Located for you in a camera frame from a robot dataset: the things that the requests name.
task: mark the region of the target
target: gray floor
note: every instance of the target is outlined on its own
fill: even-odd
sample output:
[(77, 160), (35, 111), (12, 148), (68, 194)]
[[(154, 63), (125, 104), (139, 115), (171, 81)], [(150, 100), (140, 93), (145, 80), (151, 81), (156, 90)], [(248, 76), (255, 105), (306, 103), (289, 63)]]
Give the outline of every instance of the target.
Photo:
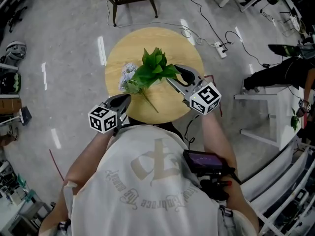
[[(281, 34), (283, 26), (277, 27), (259, 14), (267, 3), (262, 1), (241, 13), (234, 0), (219, 8), (214, 0), (195, 0), (203, 5), (202, 12), (210, 20), (218, 35), (224, 40), (227, 30), (238, 27), (245, 46), (261, 62), (277, 63), (280, 56), (267, 47), (269, 43), (297, 44), (298, 34), (286, 38)], [(191, 29), (208, 42), (217, 41), (208, 23), (201, 17), (197, 5), (189, 0), (155, 0), (159, 21), (180, 24), (185, 19)], [(27, 105), (33, 119), (28, 126), (20, 127), (20, 139), (5, 147), (8, 160), (31, 188), (46, 202), (55, 201), (62, 180), (49, 154), (51, 149), (63, 175), (87, 143), (95, 135), (89, 128), (87, 112), (107, 99), (104, 67), (100, 65), (97, 38), (103, 36), (105, 52), (109, 56), (115, 44), (128, 33), (143, 27), (165, 27), (180, 33), (177, 26), (163, 24), (130, 26), (114, 29), (107, 25), (106, 0), (27, 0), (29, 7), (23, 21), (13, 33), (6, 33), (0, 54), (13, 40), (27, 43), (27, 55), (21, 61), (21, 99)], [(276, 20), (279, 11), (287, 11), (280, 2), (264, 10)], [(118, 7), (118, 26), (148, 23), (154, 18), (148, 1)], [(267, 105), (264, 102), (238, 102), (233, 95), (239, 93), (242, 80), (262, 67), (248, 56), (236, 36), (228, 35), (235, 42), (228, 45), (227, 58), (221, 60), (215, 48), (205, 42), (196, 45), (204, 62), (206, 74), (214, 75), (217, 88), (222, 94), (220, 119), (237, 155), (239, 174), (245, 179), (268, 162), (277, 153), (275, 147), (239, 134), (240, 128), (254, 127), (265, 121)], [(46, 63), (47, 86), (44, 90), (42, 63)], [(184, 133), (186, 125), (195, 113), (175, 121)], [(56, 129), (61, 149), (57, 149), (51, 129)], [(263, 132), (268, 132), (265, 125)], [(200, 120), (189, 130), (196, 136), (192, 149), (202, 149)]]

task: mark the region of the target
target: red cable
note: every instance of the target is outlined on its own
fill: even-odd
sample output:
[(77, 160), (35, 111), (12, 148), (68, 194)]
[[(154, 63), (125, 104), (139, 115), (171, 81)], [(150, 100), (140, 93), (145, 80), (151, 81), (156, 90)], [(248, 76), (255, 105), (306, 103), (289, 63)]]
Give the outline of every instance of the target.
[[(215, 85), (215, 87), (217, 87), (216, 83), (215, 83), (215, 78), (213, 77), (213, 75), (206, 75), (205, 78), (211, 77), (212, 81), (213, 81), (213, 85)], [(222, 117), (223, 113), (222, 113), (222, 109), (221, 109), (221, 101), (219, 103), (219, 109), (220, 109), (220, 115)]]
[(56, 168), (57, 168), (57, 171), (59, 172), (59, 175), (61, 176), (62, 180), (64, 181), (64, 178), (63, 178), (63, 176), (62, 176), (61, 173), (60, 173), (60, 170), (59, 170), (59, 168), (58, 168), (58, 166), (57, 166), (57, 164), (56, 164), (56, 161), (55, 161), (55, 159), (54, 159), (54, 156), (53, 156), (51, 150), (49, 150), (49, 152), (50, 152), (51, 158), (53, 159), (54, 164), (55, 164), (55, 166), (56, 166)]

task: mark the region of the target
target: power strip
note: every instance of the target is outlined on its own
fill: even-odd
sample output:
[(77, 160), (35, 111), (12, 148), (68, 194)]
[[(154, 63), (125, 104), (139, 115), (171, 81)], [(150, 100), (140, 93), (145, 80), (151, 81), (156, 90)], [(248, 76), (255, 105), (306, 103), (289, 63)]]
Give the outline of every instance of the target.
[(226, 53), (223, 52), (223, 47), (220, 47), (220, 44), (221, 44), (220, 42), (214, 43), (218, 54), (220, 55), (221, 59), (223, 59), (226, 57)]

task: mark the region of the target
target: white t-shirt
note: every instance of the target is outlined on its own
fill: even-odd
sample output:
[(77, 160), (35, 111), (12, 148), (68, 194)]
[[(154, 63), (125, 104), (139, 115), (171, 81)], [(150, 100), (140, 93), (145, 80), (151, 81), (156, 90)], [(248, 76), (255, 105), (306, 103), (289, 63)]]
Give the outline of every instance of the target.
[(193, 183), (184, 142), (153, 126), (121, 133), (73, 201), (73, 236), (217, 236), (217, 202)]

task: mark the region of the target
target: gray helmet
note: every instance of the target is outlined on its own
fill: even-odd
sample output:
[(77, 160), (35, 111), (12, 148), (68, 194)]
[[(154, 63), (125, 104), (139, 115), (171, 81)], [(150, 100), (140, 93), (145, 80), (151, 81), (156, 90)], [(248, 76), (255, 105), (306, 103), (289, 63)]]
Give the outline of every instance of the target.
[(26, 44), (19, 41), (13, 41), (6, 47), (6, 56), (12, 60), (23, 59), (26, 54)]

